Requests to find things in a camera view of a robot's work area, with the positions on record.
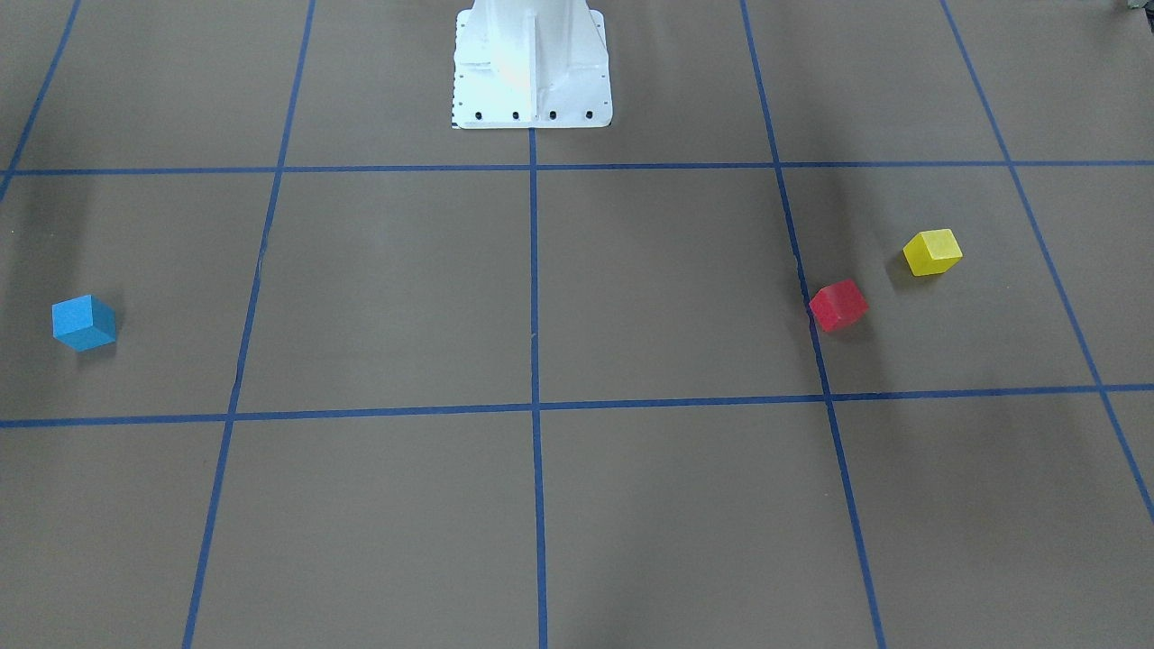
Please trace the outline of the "yellow block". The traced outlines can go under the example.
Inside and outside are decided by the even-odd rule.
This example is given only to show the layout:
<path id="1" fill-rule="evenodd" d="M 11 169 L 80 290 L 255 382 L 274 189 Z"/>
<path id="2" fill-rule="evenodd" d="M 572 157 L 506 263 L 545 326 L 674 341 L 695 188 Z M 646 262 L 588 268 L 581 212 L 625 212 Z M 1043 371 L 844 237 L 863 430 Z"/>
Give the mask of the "yellow block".
<path id="1" fill-rule="evenodd" d="M 951 229 L 937 229 L 914 234 L 902 246 L 902 258 L 912 276 L 928 277 L 951 270 L 964 259 L 964 253 Z"/>

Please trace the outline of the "blue block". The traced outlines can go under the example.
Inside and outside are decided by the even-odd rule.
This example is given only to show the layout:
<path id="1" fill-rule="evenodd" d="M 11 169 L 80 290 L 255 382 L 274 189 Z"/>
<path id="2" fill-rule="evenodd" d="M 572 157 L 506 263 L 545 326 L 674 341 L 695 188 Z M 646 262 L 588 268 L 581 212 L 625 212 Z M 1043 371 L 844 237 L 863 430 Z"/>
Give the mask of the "blue block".
<path id="1" fill-rule="evenodd" d="M 52 336 L 74 351 L 89 351 L 115 343 L 115 311 L 93 294 L 52 305 Z"/>

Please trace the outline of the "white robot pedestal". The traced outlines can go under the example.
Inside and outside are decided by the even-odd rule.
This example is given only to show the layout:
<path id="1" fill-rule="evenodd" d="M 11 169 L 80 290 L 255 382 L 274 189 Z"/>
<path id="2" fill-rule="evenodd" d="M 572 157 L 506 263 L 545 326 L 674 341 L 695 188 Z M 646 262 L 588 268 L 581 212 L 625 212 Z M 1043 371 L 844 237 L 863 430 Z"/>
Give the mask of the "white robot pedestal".
<path id="1" fill-rule="evenodd" d="M 580 129 L 613 122 L 602 12 L 585 1 L 474 1 L 454 25 L 454 128 Z"/>

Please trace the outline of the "red block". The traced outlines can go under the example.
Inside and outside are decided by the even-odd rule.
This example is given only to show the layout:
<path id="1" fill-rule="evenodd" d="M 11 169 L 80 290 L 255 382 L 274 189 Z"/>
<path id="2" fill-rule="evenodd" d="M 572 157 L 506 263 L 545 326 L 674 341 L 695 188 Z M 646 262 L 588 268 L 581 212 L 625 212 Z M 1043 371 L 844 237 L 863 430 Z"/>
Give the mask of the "red block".
<path id="1" fill-rule="evenodd" d="M 870 306 L 854 279 L 841 279 L 820 288 L 808 303 L 815 324 L 824 333 L 856 324 Z"/>

